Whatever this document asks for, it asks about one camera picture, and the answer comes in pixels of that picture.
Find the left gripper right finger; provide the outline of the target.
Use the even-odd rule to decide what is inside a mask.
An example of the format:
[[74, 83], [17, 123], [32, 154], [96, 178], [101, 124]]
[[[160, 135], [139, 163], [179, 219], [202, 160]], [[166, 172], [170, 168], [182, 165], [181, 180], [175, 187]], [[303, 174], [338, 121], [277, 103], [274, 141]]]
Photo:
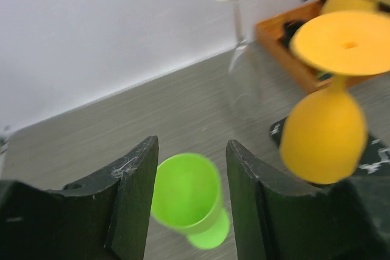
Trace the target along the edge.
[[317, 188], [235, 140], [226, 163], [239, 259], [389, 258], [389, 177]]

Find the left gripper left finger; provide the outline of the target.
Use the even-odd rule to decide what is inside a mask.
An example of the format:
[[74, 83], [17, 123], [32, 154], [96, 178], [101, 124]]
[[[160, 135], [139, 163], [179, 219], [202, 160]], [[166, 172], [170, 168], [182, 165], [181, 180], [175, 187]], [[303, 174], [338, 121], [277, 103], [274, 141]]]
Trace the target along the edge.
[[2, 259], [143, 259], [158, 138], [61, 190], [1, 181]]

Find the green goblet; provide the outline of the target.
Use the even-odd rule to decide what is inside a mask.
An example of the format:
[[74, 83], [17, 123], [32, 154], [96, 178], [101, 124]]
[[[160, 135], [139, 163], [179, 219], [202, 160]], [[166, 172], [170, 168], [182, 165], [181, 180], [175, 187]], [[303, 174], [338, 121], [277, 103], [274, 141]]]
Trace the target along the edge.
[[162, 162], [157, 167], [151, 215], [198, 249], [220, 246], [229, 234], [230, 219], [215, 164], [198, 153], [180, 153]]

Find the orange goblet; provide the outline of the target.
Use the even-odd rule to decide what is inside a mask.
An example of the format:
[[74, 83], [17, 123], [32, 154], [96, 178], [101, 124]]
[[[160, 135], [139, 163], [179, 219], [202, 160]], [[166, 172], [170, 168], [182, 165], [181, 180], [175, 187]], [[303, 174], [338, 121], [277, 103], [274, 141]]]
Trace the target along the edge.
[[326, 0], [321, 14], [345, 10], [375, 12], [378, 10], [378, 3], [372, 0]]
[[324, 89], [292, 109], [280, 155], [297, 177], [333, 184], [353, 174], [368, 137], [365, 115], [346, 81], [389, 71], [389, 16], [358, 10], [326, 13], [305, 23], [290, 48], [310, 67], [333, 76]]

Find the clear champagne flute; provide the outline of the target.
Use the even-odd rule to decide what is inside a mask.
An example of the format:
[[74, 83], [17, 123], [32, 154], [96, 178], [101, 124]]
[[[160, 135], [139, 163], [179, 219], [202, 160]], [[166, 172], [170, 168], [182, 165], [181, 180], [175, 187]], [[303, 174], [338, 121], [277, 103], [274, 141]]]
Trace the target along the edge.
[[261, 110], [261, 71], [259, 61], [244, 33], [241, 0], [216, 0], [231, 2], [236, 35], [236, 45], [228, 68], [228, 96], [234, 112], [243, 119], [255, 118]]

